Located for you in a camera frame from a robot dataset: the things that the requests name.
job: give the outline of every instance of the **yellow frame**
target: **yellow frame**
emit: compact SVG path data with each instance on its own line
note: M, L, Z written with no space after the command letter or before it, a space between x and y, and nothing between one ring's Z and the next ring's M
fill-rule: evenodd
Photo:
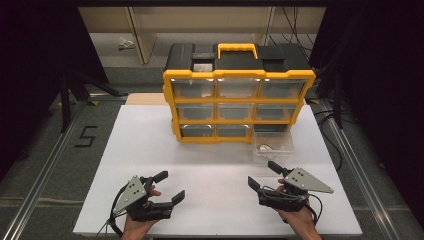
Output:
M223 50L232 50L230 46L223 46ZM243 46L244 51L250 51L249 46ZM172 113L172 130L177 137L177 140L180 142L196 142L196 143L218 143L218 142L246 142L249 143L252 141L252 128L250 128L247 137L218 137L217 136L217 127L214 127L213 137L182 137L180 124L243 124L243 125L253 125L253 124L287 124L287 129L296 123L297 116L303 106L303 99L307 90L312 86L315 80L315 73L313 70L289 70L287 72L266 72L264 70L215 70L213 72L192 72L191 70L175 70L168 69L163 74L164 85L163 92L165 95L165 100L168 102L171 113ZM216 91L216 81L221 78L255 78L259 79L259 85L257 90L257 95L254 98L219 98ZM178 98L174 96L172 89L172 80L178 79L190 79L193 81L196 80L205 80L213 79L214 80L214 96L211 98ZM262 89L262 84L266 80L278 79L280 81L284 80L306 80L304 87L299 93L297 98L260 98L260 93ZM292 103L296 105L296 108L293 111L293 115L289 120L257 120L255 117L251 119L240 119L240 120L231 120L231 119L217 119L217 108L214 107L214 119L212 120L182 120L178 117L178 112L176 104L179 103L265 103L265 104L278 104L278 103ZM256 108L253 110L253 115L256 115Z

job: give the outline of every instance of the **human hand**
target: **human hand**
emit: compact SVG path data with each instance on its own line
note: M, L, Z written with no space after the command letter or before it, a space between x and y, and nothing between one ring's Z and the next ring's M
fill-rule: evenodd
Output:
M150 196L160 196L161 192L155 190L155 186L150 188ZM160 220L153 220L147 222L133 221L130 216L126 216L125 228L122 234L123 240L140 240L149 232L150 228Z
M277 191L284 192L284 178L278 179L280 185ZM274 209L278 212L281 219L287 221L288 224L293 228L294 232L303 240L315 240L321 239L312 218L311 212L303 207L299 212L286 212L279 209Z

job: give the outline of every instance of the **gray floor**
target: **gray floor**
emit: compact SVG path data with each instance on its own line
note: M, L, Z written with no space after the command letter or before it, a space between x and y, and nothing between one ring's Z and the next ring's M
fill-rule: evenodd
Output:
M98 35L98 40L100 39L101 43L98 43L96 47L101 59L105 54L110 53L109 57L106 60L103 58L102 62L107 62L104 67L110 85L123 92L161 92L161 67L163 67L163 59L166 58L167 54L165 50L169 49L169 45L173 41L190 40L193 42L192 39L188 39L188 36L172 35L171 38L159 36L154 50L155 56L158 58L157 61L147 65L137 65L138 63L134 59L131 60L134 55L131 55L131 52L126 52L131 50L118 51L116 49L120 36L110 36L106 39L106 35ZM224 40L212 39L206 35L196 36L194 39L205 45L209 44L208 41L231 40L228 39L229 36L227 35L219 37ZM246 37L248 36L237 36L238 39L245 39ZM284 39L279 39L276 36L274 40L283 41ZM123 64L122 61L132 61L132 63ZM102 94L101 91L92 86L87 86L87 88L91 93ZM95 103L97 105L83 106L82 113L75 123L69 141L38 199L20 239L84 239L84 237L72 233L73 226L96 173L119 108L125 104L122 99L112 98L99 100ZM2 235L30 191L59 138L62 126L61 109L58 104L59 98L51 105L51 116L46 116L44 123L34 136L32 144L28 147L29 157L16 161L0 183L0 233ZM314 112L319 112L322 109L321 104L314 104L311 107ZM344 108L349 110L348 104L345 104ZM72 111L75 111L75 109L76 106L72 106ZM349 111L343 114L343 119L344 132L377 195L390 214L394 226L399 232L400 239L424 239L423 230L399 195L390 177L384 169L377 166L378 157L363 133L360 124L355 122L355 117ZM86 135L95 136L95 139L91 147L77 148L76 145L89 142L88 139L79 138L85 126L97 126L97 128L90 128L86 131ZM331 141L336 142L329 123L323 126L323 132L329 136ZM334 164L337 166L340 161L339 155L327 140L326 143ZM346 159L343 159L339 177L364 234L357 237L326 236L326 239L384 239L376 218L370 210L349 164L346 163Z

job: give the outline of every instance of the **finger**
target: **finger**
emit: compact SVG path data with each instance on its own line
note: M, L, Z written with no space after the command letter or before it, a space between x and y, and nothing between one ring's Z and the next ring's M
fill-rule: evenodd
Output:
M151 190L150 191L150 196L160 196L162 193L159 192L158 190Z
M279 192L284 192L286 189L284 188L284 186L278 186L277 187L277 191Z
M150 196L160 196L162 193L159 192L158 190L155 190L156 186L152 185L150 187Z

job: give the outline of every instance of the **floor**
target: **floor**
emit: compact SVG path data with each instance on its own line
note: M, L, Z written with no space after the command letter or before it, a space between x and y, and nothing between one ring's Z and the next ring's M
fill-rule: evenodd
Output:
M172 42L208 45L217 41L234 42L234 39L240 42L251 41L249 35L159 35L149 64L141 65L134 49L118 49L121 37L132 41L131 34L92 35L110 85L128 93L162 91L162 69L165 66L167 49ZM304 46L310 48L315 36L302 37ZM282 36L273 36L272 40L285 41ZM12 220L26 204L25 201L32 196L31 193L38 192L33 199L35 205L28 208L29 214L20 223L21 228L18 228L14 239L85 239L72 233L73 226L90 189L119 108L125 104L125 98L110 97L93 86L87 86L87 89L93 96L89 104L71 101L74 115L66 136L60 133L62 115L58 97L50 107L50 115L45 117L28 146L28 157L18 159L0 183L2 236L5 236L10 224L15 224ZM313 89L308 98L314 98ZM317 99L314 104L311 103L311 107L315 113L329 110L331 99ZM323 123L322 132L335 166L339 166L340 161L343 163L338 171L339 177L363 235L326 236L326 239L424 239L422 228L384 167L378 165L378 156L350 111L348 100L344 102L343 109L343 130L334 128L334 122L330 119ZM317 114L317 123L323 117L324 113ZM91 144L91 139L80 138L83 131L85 136L95 137ZM346 140L340 140L337 135L346 136L350 149L343 150L340 143L346 143ZM64 140L64 144L57 145L58 140ZM41 187L35 186L38 182L43 182ZM386 213L389 224L387 225L387 220L379 220L381 216L376 213ZM117 237L112 234L108 235L108 239Z

